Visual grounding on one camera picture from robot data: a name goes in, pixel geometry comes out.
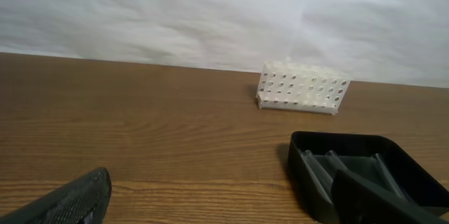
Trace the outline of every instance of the wooden table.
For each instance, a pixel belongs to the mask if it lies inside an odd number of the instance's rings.
[[[313,223],[293,131],[383,135],[449,187],[449,91],[353,82],[336,116],[259,110],[259,74],[0,54],[0,215],[106,166],[105,223]]]

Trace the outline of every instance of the white sheet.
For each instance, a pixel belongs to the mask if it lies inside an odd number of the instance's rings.
[[[0,0],[0,51],[254,72],[293,60],[449,87],[447,2]]]

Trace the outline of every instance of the white paper background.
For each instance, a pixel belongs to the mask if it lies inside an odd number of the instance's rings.
[[[254,72],[292,60],[449,87],[448,2],[0,0],[0,51]]]

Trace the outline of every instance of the wooden tabletop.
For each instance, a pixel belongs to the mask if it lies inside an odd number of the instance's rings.
[[[336,116],[259,110],[259,74],[0,54],[0,215],[105,166],[105,223],[313,223],[294,131],[398,143],[449,187],[449,91],[352,82]]]

